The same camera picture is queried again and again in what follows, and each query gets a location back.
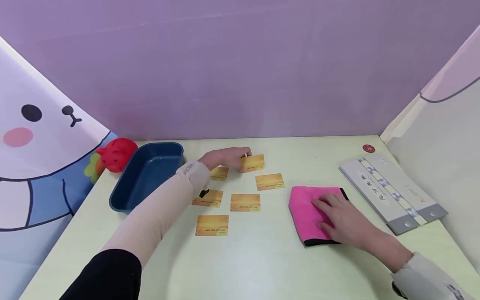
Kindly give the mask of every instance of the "beige sleeve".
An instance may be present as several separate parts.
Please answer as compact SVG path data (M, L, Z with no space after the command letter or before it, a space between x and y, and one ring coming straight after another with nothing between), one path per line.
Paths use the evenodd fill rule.
M202 190L210 183L210 171L198 162L187 162L174 176L145 198L120 224L103 250L133 253L145 268L158 244Z
M474 300L447 273L419 253L392 278L409 300Z

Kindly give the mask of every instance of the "pink towel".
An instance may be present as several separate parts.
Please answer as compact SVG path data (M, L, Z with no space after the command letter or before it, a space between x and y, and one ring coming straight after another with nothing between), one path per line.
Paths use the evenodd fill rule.
M320 244L337 244L324 230L317 227L318 222L333 226L326 214L312 204L313 199L319 199L324 194L347 195L342 188L294 186L290 194L288 207L292 213L293 223L297 228L300 240L305 246Z

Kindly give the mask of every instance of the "table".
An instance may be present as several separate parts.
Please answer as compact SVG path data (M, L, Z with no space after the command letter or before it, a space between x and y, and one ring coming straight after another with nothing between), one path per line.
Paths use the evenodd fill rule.
M378 136L264 138L178 141L187 159L231 146L265 155L265 170L230 170L220 208L191 205L160 243L142 275L140 299L400 299L389 272L367 253L343 245L305 249L288 210L295 185L340 186L376 226L389 229L338 170L341 162L365 154L364 144L393 160ZM255 176L282 173L286 188L259 192L259 213L230 212L232 193L258 193ZM118 174L104 172L23 293L23 300L58 299L125 218L108 198ZM229 215L228 236L196 237L198 215ZM398 237L450 274L480 299L475 272L440 221Z

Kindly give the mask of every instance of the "bear eye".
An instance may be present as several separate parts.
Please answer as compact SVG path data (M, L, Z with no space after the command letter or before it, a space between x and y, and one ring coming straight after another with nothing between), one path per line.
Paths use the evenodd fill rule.
M22 116L30 122L40 121L42 118L42 111L32 104L22 106Z

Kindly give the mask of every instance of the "round sticker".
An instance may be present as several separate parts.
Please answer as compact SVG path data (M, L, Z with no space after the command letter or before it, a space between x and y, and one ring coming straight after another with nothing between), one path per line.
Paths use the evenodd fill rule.
M375 147L369 144L365 144L363 145L363 150L365 150L365 152L368 152L368 153L373 153L375 152Z

